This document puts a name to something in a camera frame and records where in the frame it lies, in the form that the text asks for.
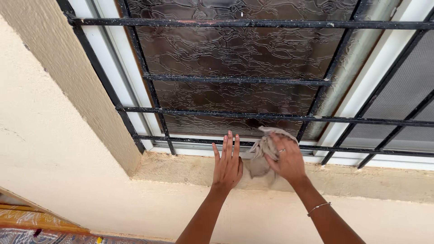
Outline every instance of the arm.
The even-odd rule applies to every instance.
[[[240,137],[235,136],[232,155],[232,132],[228,131],[223,139],[220,154],[213,143],[215,166],[213,184],[208,196],[197,210],[187,227],[176,240],[176,244],[208,244],[227,195],[243,176],[243,161],[239,157]]]
[[[278,162],[272,160],[268,155],[265,157],[270,167],[291,184],[306,210],[309,212],[315,206],[327,203],[307,177],[303,156],[297,144],[275,134],[272,134],[271,138],[278,150],[285,149],[285,151],[280,152]],[[329,204],[312,211],[310,217],[325,244],[365,243]]]

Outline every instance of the black metal window grill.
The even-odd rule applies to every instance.
[[[335,152],[353,152],[369,154],[359,165],[363,167],[376,154],[385,155],[404,155],[404,156],[420,156],[434,157],[432,152],[414,152],[401,150],[386,150],[384,147],[395,138],[405,127],[429,127],[434,128],[432,121],[417,121],[415,117],[434,100],[434,90],[431,91],[425,99],[413,109],[411,113],[403,120],[396,119],[370,119],[363,118],[363,115],[375,101],[377,96],[385,88],[389,80],[406,60],[412,52],[419,40],[428,30],[434,29],[432,21],[433,12],[431,10],[428,17],[422,22],[393,22],[393,21],[361,21],[358,16],[363,11],[366,0],[359,0],[354,7],[351,17],[348,21],[303,21],[303,20],[161,20],[161,19],[141,19],[132,18],[126,0],[118,0],[118,6],[122,12],[123,18],[77,18],[74,10],[69,5],[67,0],[58,0],[58,3],[68,18],[70,25],[73,27],[76,36],[81,42],[88,58],[91,61],[98,77],[100,78],[104,88],[106,89],[113,105],[120,114],[123,122],[134,139],[138,149],[143,152],[145,150],[141,143],[142,139],[167,141],[170,151],[175,155],[175,150],[172,142],[189,142],[189,143],[216,143],[222,144],[220,140],[209,139],[194,139],[194,138],[175,138],[171,137],[164,115],[210,115],[223,118],[255,118],[255,119],[279,119],[290,121],[302,121],[302,125],[297,134],[297,140],[300,141],[310,122],[339,122],[348,123],[345,132],[339,137],[333,147],[300,145],[300,149],[305,150],[320,150],[328,151],[327,156],[321,162],[325,165]],[[109,82],[97,56],[95,55],[91,45],[89,44],[86,35],[81,26],[126,26],[127,33],[130,38],[132,47],[140,63],[140,68],[143,74],[143,79],[146,81],[153,107],[126,107],[123,106],[118,99],[111,83]],[[292,79],[292,78],[253,78],[253,77],[237,77],[237,76],[188,76],[188,75],[153,75],[149,72],[148,65],[145,60],[144,51],[139,43],[136,26],[217,26],[217,27],[297,27],[297,28],[340,28],[345,29],[338,47],[332,57],[332,60],[327,68],[327,71],[322,79]],[[331,116],[314,116],[313,111],[318,107],[321,95],[325,92],[326,87],[331,86],[331,77],[338,64],[339,58],[344,53],[345,47],[349,42],[350,36],[355,29],[391,29],[391,30],[416,30],[415,34],[408,42],[406,47],[399,54],[393,65],[386,72],[380,83],[374,89],[369,99],[364,103],[354,118],[347,117],[331,117]],[[170,109],[160,106],[157,93],[154,88],[154,80],[165,81],[180,81],[180,82],[227,82],[227,83],[266,83],[266,84],[297,84],[297,85],[316,85],[317,92],[309,107],[306,115],[278,114],[278,113],[248,113],[248,112],[233,112],[233,111],[209,111],[209,110],[194,110],[194,109]],[[154,113],[158,115],[162,126],[164,136],[138,135],[131,124],[127,112],[137,113]],[[394,125],[395,129],[374,149],[368,148],[349,148],[341,147],[341,144],[354,129],[357,124],[371,125]],[[252,146],[253,142],[241,142],[243,146]]]

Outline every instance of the silver bracelet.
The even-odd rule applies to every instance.
[[[312,211],[314,211],[315,209],[317,209],[317,208],[319,208],[319,207],[321,207],[321,206],[323,206],[323,205],[332,205],[332,202],[328,202],[328,203],[323,203],[323,204],[320,204],[320,205],[318,205],[318,206],[316,206],[316,207],[314,207],[308,214],[307,214],[307,216],[308,217],[310,217],[310,213],[312,213]]]

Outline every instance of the hand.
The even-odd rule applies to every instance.
[[[294,184],[307,178],[300,148],[293,140],[280,137],[275,133],[271,134],[271,139],[277,150],[285,149],[285,151],[279,153],[278,162],[267,154],[265,154],[265,159],[277,174],[285,178],[294,187]]]
[[[213,143],[215,167],[211,189],[228,194],[243,176],[243,161],[240,155],[240,136],[235,135],[235,146],[232,155],[232,132],[228,131],[223,139],[223,150],[220,154]]]

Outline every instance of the cleaning cloth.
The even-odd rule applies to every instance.
[[[298,145],[297,139],[283,129],[264,126],[260,126],[258,129],[264,132],[264,136],[259,141],[255,142],[250,149],[250,152],[254,152],[255,155],[250,163],[246,164],[246,168],[249,170],[252,179],[254,177],[264,176],[270,171],[270,165],[265,159],[264,154],[269,155],[273,160],[277,161],[279,159],[279,151],[271,139],[271,133],[285,136],[295,141]]]

